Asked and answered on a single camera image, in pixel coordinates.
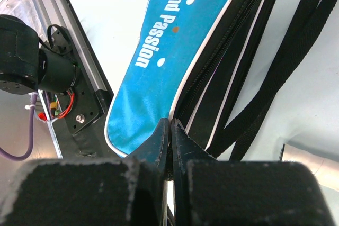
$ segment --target black motor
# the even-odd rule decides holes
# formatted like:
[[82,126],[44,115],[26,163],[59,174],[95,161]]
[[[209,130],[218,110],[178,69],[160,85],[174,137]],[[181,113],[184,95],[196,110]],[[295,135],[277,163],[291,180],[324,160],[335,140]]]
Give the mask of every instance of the black motor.
[[75,81],[73,63],[47,49],[39,49],[34,29],[20,19],[0,15],[0,89],[27,94],[38,89],[61,93]]

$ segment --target white dot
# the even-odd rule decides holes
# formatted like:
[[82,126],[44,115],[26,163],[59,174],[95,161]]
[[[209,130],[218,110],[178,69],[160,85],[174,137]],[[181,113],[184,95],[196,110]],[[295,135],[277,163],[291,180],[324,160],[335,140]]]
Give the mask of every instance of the white dot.
[[157,63],[158,67],[163,66],[165,60],[166,60],[166,58],[160,58],[160,59],[158,60],[158,63]]
[[194,0],[186,0],[186,4],[191,5],[194,2]]

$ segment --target bolt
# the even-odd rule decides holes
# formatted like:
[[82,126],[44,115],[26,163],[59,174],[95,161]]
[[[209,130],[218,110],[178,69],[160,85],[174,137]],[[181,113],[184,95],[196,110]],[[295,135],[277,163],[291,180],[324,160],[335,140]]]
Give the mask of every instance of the bolt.
[[82,124],[83,122],[85,122],[85,116],[83,114],[76,116],[76,121]]

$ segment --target black strap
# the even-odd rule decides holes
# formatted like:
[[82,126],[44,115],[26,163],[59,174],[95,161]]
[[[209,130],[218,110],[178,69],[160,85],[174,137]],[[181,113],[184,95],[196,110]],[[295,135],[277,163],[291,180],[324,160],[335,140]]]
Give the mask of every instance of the black strap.
[[220,156],[234,142],[231,160],[241,160],[251,146],[271,103],[320,35],[337,0],[301,0],[264,82],[229,125],[218,133],[207,152]]

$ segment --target blue bag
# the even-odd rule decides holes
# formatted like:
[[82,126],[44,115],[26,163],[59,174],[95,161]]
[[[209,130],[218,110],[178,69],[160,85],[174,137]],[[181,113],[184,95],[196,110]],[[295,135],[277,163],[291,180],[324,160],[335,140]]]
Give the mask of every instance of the blue bag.
[[[108,113],[105,137],[110,148],[121,157],[130,154],[149,138],[159,119],[172,119],[174,114],[182,118],[184,126],[191,126],[189,119],[192,113],[196,115],[196,105],[221,59],[225,59],[232,39],[243,24],[248,23],[242,34],[248,35],[251,27],[253,30],[263,3],[264,0],[149,0],[138,47]],[[246,36],[239,39],[240,48],[245,39]],[[223,64],[231,73],[239,56],[240,53],[233,57],[229,66]],[[230,79],[225,81],[226,90]],[[213,124],[220,107],[225,108],[222,102],[226,91],[222,92],[216,104],[218,110],[211,116]]]

